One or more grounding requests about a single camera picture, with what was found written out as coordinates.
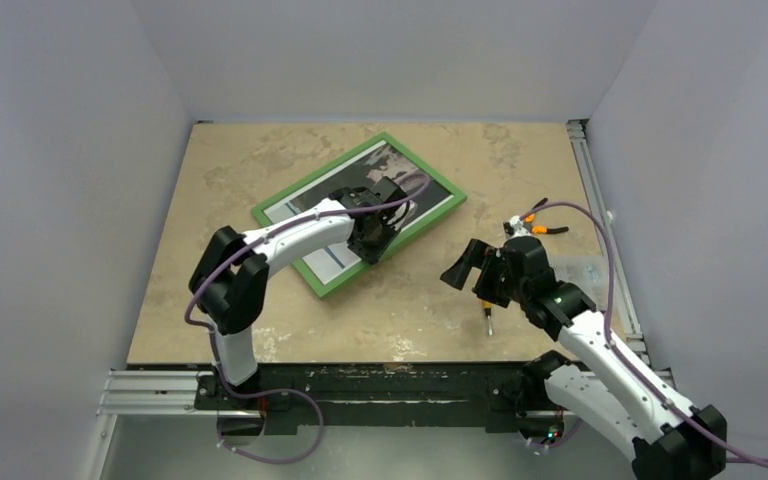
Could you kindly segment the yellow handled screwdriver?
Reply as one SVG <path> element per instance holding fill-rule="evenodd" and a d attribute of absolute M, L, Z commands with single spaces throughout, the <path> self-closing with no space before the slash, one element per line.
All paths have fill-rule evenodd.
<path fill-rule="evenodd" d="M 494 333 L 492 321 L 492 305 L 489 302 L 482 300 L 481 308 L 486 323 L 487 335 L 492 336 Z"/>

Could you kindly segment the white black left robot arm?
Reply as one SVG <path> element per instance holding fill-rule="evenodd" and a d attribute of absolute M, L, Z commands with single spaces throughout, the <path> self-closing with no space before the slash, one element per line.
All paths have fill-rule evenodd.
<path fill-rule="evenodd" d="M 331 245 L 343 244 L 366 264 L 376 264 L 394 242 L 413 194 L 391 178 L 372 187 L 344 187 L 314 207 L 268 227 L 238 232 L 216 230 L 188 288 L 192 294 L 184 319 L 206 314 L 214 364 L 222 379 L 219 395 L 232 408 L 257 399 L 252 326 L 261 315 L 270 278 L 292 263 Z"/>

